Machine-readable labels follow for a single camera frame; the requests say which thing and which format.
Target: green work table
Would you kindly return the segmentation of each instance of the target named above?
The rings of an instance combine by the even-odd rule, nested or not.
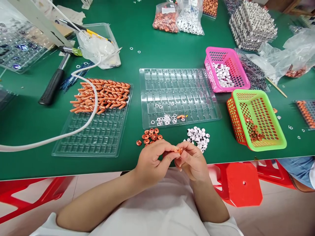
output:
[[[201,24],[204,36],[184,32],[166,33],[152,28],[156,4],[161,1],[102,1],[94,0],[89,10],[84,10],[85,24],[109,23],[119,47],[121,66],[109,70],[91,69],[87,77],[112,79],[134,84],[134,91],[127,116],[126,127],[119,156],[107,157],[55,157],[51,156],[55,142],[21,152],[0,152],[0,180],[23,178],[78,175],[99,172],[112,172],[133,169],[143,147],[136,145],[136,140],[143,134],[141,121],[141,96],[139,85],[140,68],[204,68],[205,49],[208,46],[235,48],[228,20],[227,9],[219,1],[218,16],[213,20],[203,16]],[[61,3],[65,7],[82,11],[81,3],[75,0]],[[293,34],[289,30],[292,24],[288,15],[273,12],[278,27],[278,37],[272,46],[282,48],[284,42]],[[71,58],[66,67],[69,76],[84,58]],[[60,92],[55,103],[50,107],[37,102],[43,94],[51,76],[61,62],[58,53],[53,53],[40,60],[26,73],[6,71],[1,77],[1,84],[18,94],[0,114],[0,144],[26,145],[60,135],[69,115],[73,96],[77,94],[80,83],[76,83],[68,92]],[[198,123],[210,134],[210,143],[204,156],[207,163],[226,163],[251,161],[254,159],[274,159],[315,155],[311,140],[315,132],[308,131],[293,100],[314,99],[315,72],[310,70],[299,79],[284,77],[278,86],[288,96],[285,98],[274,87],[268,93],[271,104],[278,110],[277,115],[287,148],[283,150],[253,152],[236,142],[232,124],[226,107],[230,93],[217,93],[222,119]],[[181,125],[161,128],[164,139],[176,145],[187,138],[187,128],[194,125]]]

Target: white cable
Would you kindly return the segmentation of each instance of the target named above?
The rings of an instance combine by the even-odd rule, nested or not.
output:
[[[92,65],[92,66],[89,66],[89,67],[86,67],[86,68],[82,68],[82,69],[76,70],[76,71],[71,73],[72,76],[77,77],[79,79],[82,79],[85,82],[89,83],[92,86],[92,89],[93,89],[94,94],[95,94],[94,110],[93,110],[89,120],[86,122],[86,124],[84,126],[82,126],[81,128],[79,128],[79,129],[77,129],[75,131],[72,131],[70,133],[62,134],[60,136],[57,136],[57,137],[54,137],[54,138],[50,138],[50,139],[47,139],[47,140],[44,140],[44,141],[41,141],[41,142],[38,142],[38,143],[34,143],[34,144],[28,144],[28,145],[22,145],[22,146],[5,146],[5,145],[0,145],[0,152],[15,152],[15,151],[24,151],[24,150],[36,148],[36,147],[39,147],[39,146],[42,146],[42,145],[54,142],[54,141],[56,141],[58,139],[69,137],[71,135],[74,135],[74,134],[84,130],[91,123],[91,121],[94,118],[94,115],[96,114],[97,106],[98,106],[98,97],[97,97],[97,91],[96,91],[95,86],[89,80],[87,80],[87,79],[85,79],[85,78],[83,78],[83,77],[81,77],[79,75],[76,75],[76,73],[98,66],[101,63],[101,61],[102,61],[100,52],[98,52],[98,57],[99,57],[99,61],[95,65]]]
[[[79,32],[83,33],[82,30],[80,30],[74,23],[72,23],[71,20],[68,19],[68,17],[66,17],[61,10],[59,10],[50,0],[47,0],[47,2],[49,2],[55,9],[57,12],[59,12],[67,21],[69,21],[71,23],[71,25],[74,26],[74,28],[76,28]]]

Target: bag of orange beads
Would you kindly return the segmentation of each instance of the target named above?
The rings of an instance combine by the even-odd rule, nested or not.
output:
[[[158,4],[152,24],[153,28],[165,32],[177,33],[176,19],[179,11],[179,7],[172,2]]]

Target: pink plastic basket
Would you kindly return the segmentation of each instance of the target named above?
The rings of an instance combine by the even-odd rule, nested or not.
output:
[[[227,65],[230,68],[231,80],[235,84],[234,87],[224,88],[220,85],[216,70],[212,65],[213,62]],[[214,92],[233,92],[235,89],[250,88],[243,66],[233,49],[207,47],[204,65]]]

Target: green plastic basket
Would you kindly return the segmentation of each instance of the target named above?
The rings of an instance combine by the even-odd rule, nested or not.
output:
[[[264,91],[236,89],[226,103],[237,142],[252,151],[286,148],[286,139]],[[252,143],[249,135],[251,123],[246,122],[244,116],[252,119],[258,132],[265,135],[262,141]]]

